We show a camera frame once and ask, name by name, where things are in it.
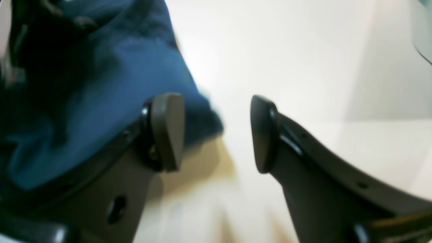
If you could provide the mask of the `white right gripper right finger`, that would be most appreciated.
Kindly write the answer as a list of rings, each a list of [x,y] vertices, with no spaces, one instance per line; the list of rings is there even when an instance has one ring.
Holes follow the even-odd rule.
[[[431,201],[355,168],[254,95],[255,163],[281,185],[301,243],[430,243]]]

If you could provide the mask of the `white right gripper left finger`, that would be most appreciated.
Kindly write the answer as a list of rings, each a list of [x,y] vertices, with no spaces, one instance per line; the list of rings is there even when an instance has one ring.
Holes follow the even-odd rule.
[[[133,242],[151,179],[179,171],[184,140],[182,95],[154,96],[87,161],[3,199],[1,234],[25,243]]]

